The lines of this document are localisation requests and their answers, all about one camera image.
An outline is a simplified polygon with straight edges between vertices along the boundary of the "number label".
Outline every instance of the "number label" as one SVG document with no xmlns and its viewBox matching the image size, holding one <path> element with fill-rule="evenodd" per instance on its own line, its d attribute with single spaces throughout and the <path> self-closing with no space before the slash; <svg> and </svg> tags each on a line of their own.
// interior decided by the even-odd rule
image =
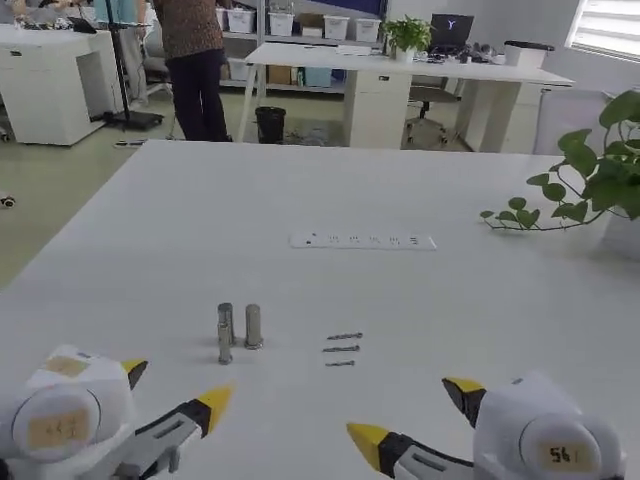
<svg viewBox="0 0 640 480">
<path fill-rule="evenodd" d="M 539 458 L 542 466 L 551 471 L 584 473 L 594 469 L 591 452 L 583 443 L 542 444 Z"/>
<path fill-rule="evenodd" d="M 33 418 L 29 422 L 28 444 L 34 450 L 84 442 L 89 436 L 89 415 L 84 408 L 60 415 Z"/>
</svg>

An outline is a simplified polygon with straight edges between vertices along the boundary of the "white storage box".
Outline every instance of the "white storage box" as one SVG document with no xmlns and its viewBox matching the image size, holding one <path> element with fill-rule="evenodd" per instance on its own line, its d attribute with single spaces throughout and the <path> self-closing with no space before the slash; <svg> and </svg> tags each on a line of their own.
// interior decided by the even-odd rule
<svg viewBox="0 0 640 480">
<path fill-rule="evenodd" d="M 227 29 L 227 11 L 224 8 L 216 8 L 216 17 L 218 17 L 218 24 L 222 30 Z"/>
<path fill-rule="evenodd" d="M 256 12 L 234 8 L 227 10 L 229 30 L 235 33 L 253 33 L 253 18 Z"/>
<path fill-rule="evenodd" d="M 356 40 L 359 42 L 377 42 L 380 23 L 382 23 L 382 20 L 375 18 L 358 18 L 356 20 Z"/>
<path fill-rule="evenodd" d="M 547 53 L 554 47 L 529 42 L 504 42 L 505 65 L 513 67 L 542 68 Z"/>
<path fill-rule="evenodd" d="M 324 16 L 324 38 L 333 40 L 345 40 L 347 38 L 347 26 L 349 17 Z"/>
<path fill-rule="evenodd" d="M 249 77 L 249 65 L 242 60 L 229 59 L 229 73 L 231 80 L 243 80 L 246 81 Z"/>
<path fill-rule="evenodd" d="M 293 30 L 293 14 L 269 12 L 271 35 L 277 37 L 290 37 Z"/>
</svg>

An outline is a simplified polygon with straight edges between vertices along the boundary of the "window blind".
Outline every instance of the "window blind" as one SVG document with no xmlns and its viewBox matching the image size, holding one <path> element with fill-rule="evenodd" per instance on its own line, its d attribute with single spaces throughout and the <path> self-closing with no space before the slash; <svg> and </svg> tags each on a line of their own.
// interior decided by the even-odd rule
<svg viewBox="0 0 640 480">
<path fill-rule="evenodd" d="M 567 43 L 640 61 L 640 0 L 583 0 Z"/>
</svg>

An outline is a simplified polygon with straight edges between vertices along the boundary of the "patterned shirt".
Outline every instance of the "patterned shirt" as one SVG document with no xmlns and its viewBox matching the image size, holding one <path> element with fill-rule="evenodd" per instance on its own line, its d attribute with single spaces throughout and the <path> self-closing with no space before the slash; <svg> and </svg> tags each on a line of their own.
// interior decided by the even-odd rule
<svg viewBox="0 0 640 480">
<path fill-rule="evenodd" d="M 215 0 L 154 0 L 166 59 L 224 48 Z"/>
</svg>

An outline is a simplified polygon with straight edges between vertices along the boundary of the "black stand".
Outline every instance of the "black stand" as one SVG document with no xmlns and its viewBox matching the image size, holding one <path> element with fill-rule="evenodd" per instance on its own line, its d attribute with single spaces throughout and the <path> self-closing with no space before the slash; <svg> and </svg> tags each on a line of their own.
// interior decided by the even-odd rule
<svg viewBox="0 0 640 480">
<path fill-rule="evenodd" d="M 107 17 L 109 19 L 109 32 L 111 33 L 111 43 L 113 43 L 113 53 L 116 59 L 116 71 L 118 73 L 118 82 L 120 83 L 120 93 L 122 95 L 122 106 L 124 110 L 120 113 L 107 113 L 104 120 L 109 126 L 122 127 L 122 130 L 141 130 L 147 131 L 157 127 L 162 123 L 164 117 L 157 113 L 132 112 L 129 110 L 129 101 L 127 98 L 127 88 L 124 82 L 124 66 L 122 60 L 122 45 L 120 44 L 120 30 L 128 28 L 127 25 L 119 25 L 113 21 L 113 10 L 111 9 L 111 0 L 106 0 Z"/>
</svg>

